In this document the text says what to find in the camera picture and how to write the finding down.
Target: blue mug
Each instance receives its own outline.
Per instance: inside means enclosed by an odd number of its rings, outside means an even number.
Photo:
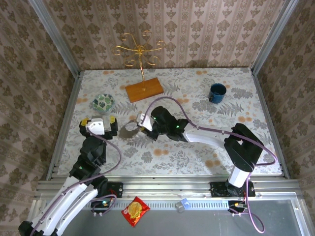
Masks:
[[[226,94],[226,87],[223,84],[213,84],[210,88],[209,102],[220,103]]]

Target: gold jewelry stand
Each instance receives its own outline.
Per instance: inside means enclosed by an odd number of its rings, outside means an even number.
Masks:
[[[145,81],[142,58],[149,65],[156,65],[157,63],[153,63],[153,62],[149,61],[146,57],[144,57],[143,53],[162,50],[165,47],[165,42],[164,41],[158,41],[157,45],[159,46],[159,48],[152,49],[152,50],[146,50],[146,45],[148,44],[148,42],[152,38],[152,33],[150,31],[146,30],[146,31],[142,32],[142,36],[150,35],[149,39],[146,41],[146,43],[144,45],[138,45],[136,43],[136,40],[134,39],[133,35],[130,33],[124,33],[121,36],[123,41],[127,40],[126,35],[130,35],[132,37],[132,40],[135,44],[134,49],[130,49],[130,48],[122,47],[122,46],[116,46],[114,48],[114,50],[116,50],[116,51],[114,51],[114,54],[119,56],[121,54],[121,49],[124,49],[127,51],[133,51],[134,52],[133,55],[130,55],[124,59],[124,65],[128,66],[128,67],[133,67],[136,64],[135,59],[138,59],[140,71],[141,71],[141,76],[142,76],[142,82],[136,83],[134,85],[126,86],[126,91],[127,91],[130,102],[132,103],[132,102],[140,101],[142,99],[163,93],[164,90],[163,90],[160,82],[158,81],[158,78],[153,78],[153,79]],[[156,62],[159,62],[158,57],[154,56],[153,60],[156,60]]]

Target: gray floor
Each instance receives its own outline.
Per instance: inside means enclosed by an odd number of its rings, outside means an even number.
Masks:
[[[263,221],[265,236],[300,236],[290,201],[255,201],[251,210]],[[103,217],[93,217],[90,211],[80,212],[68,226],[64,236],[255,236],[249,217],[232,217],[227,211],[172,210],[148,211],[135,228],[113,210]]]

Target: damask wallpaper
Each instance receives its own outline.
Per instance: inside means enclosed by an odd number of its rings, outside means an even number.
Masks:
[[[73,80],[28,2],[0,0],[0,235],[28,216]]]
[[[166,43],[159,68],[248,67],[255,60],[284,0],[45,0],[81,70],[121,69],[115,56],[122,33],[138,43]]]
[[[299,1],[258,74],[287,166],[315,223],[315,0]]]

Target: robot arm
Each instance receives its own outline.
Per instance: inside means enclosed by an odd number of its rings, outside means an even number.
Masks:
[[[246,178],[254,170],[262,153],[262,149],[246,140],[225,134],[225,131],[240,134],[263,145],[263,143],[243,124],[237,123],[233,128],[218,128],[205,126],[222,133],[209,132],[192,126],[186,119],[176,119],[162,106],[156,107],[151,112],[151,117],[139,114],[137,117],[139,126],[143,126],[144,133],[156,140],[159,135],[165,134],[174,141],[199,142],[224,148],[229,154],[234,167],[225,184],[227,191],[237,196],[243,192]]]
[[[108,193],[108,181],[104,176],[84,183],[79,182],[98,175],[99,167],[106,163],[106,143],[91,136],[87,129],[105,139],[112,139],[117,135],[117,120],[114,117],[111,118],[111,131],[104,130],[101,117],[94,117],[91,120],[84,119],[80,122],[79,127],[80,133],[86,139],[80,149],[77,162],[73,165],[69,177],[58,194],[45,209],[31,222],[22,222],[19,227],[21,236],[30,236],[36,225],[38,227],[33,233],[34,236],[61,236],[71,220],[88,202]]]

